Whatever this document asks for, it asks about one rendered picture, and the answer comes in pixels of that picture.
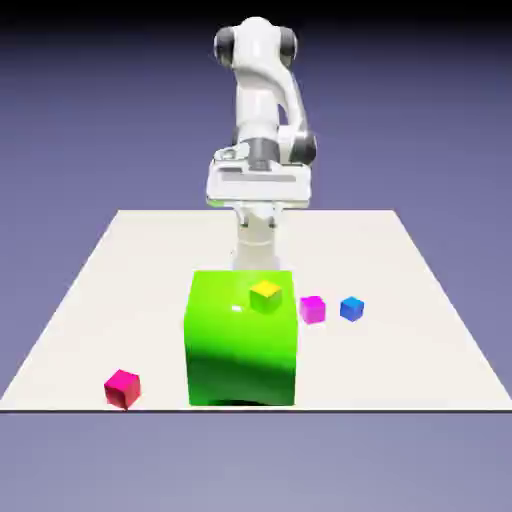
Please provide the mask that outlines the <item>large green box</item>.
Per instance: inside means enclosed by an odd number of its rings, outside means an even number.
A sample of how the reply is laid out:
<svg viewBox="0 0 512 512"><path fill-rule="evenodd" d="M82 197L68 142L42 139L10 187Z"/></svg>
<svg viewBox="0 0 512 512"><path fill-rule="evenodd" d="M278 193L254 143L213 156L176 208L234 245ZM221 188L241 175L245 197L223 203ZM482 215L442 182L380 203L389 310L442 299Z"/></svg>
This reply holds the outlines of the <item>large green box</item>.
<svg viewBox="0 0 512 512"><path fill-rule="evenodd" d="M263 280L282 288L270 313L249 302L250 288ZM298 316L290 271L196 271L183 327L190 405L295 403Z"/></svg>

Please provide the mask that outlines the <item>small magenta cube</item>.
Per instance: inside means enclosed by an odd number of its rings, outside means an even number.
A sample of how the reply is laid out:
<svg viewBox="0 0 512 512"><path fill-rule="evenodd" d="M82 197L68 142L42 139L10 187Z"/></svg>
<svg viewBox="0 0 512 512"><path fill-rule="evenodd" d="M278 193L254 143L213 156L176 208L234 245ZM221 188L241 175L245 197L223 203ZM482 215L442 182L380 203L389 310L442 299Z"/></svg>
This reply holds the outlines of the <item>small magenta cube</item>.
<svg viewBox="0 0 512 512"><path fill-rule="evenodd" d="M326 304L320 296L301 297L299 312L306 324L321 323L325 321Z"/></svg>

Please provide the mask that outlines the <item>small blue cube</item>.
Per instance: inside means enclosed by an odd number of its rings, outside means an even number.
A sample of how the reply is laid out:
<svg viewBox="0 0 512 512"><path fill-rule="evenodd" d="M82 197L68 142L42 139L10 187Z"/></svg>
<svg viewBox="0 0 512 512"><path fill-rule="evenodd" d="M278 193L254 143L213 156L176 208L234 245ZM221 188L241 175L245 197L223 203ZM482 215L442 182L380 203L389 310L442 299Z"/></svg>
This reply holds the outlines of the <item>small blue cube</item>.
<svg viewBox="0 0 512 512"><path fill-rule="evenodd" d="M362 317L364 313L364 302L354 296L347 297L340 302L340 316L355 322Z"/></svg>

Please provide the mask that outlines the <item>small pink-red cube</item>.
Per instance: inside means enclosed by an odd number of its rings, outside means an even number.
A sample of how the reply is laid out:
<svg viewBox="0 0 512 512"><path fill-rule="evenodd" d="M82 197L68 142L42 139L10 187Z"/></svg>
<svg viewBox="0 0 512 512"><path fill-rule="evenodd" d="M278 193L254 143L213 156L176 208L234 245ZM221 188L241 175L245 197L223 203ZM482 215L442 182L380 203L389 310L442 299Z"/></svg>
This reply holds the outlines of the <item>small pink-red cube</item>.
<svg viewBox="0 0 512 512"><path fill-rule="evenodd" d="M141 395L141 382L137 374L118 369L105 383L107 402L128 410Z"/></svg>

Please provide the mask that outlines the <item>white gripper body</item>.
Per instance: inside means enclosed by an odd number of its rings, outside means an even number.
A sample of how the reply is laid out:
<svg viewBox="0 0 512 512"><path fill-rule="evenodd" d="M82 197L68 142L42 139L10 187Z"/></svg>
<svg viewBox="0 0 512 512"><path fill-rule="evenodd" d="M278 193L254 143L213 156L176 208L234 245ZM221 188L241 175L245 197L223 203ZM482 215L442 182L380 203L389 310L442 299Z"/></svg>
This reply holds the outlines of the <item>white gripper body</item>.
<svg viewBox="0 0 512 512"><path fill-rule="evenodd" d="M206 199L217 207L276 203L283 208L305 208L311 199L311 169L271 161L269 170L251 170L246 160L213 160Z"/></svg>

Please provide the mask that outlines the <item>small yellow cube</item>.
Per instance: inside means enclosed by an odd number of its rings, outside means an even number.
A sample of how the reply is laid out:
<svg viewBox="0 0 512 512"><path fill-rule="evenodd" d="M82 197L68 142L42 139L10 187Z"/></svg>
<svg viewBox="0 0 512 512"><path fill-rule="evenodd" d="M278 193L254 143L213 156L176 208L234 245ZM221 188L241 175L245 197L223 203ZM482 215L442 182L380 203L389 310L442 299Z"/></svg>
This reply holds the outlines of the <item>small yellow cube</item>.
<svg viewBox="0 0 512 512"><path fill-rule="evenodd" d="M254 284L249 291L249 302L253 310L270 313L277 309L282 301L282 288L268 280Z"/></svg>

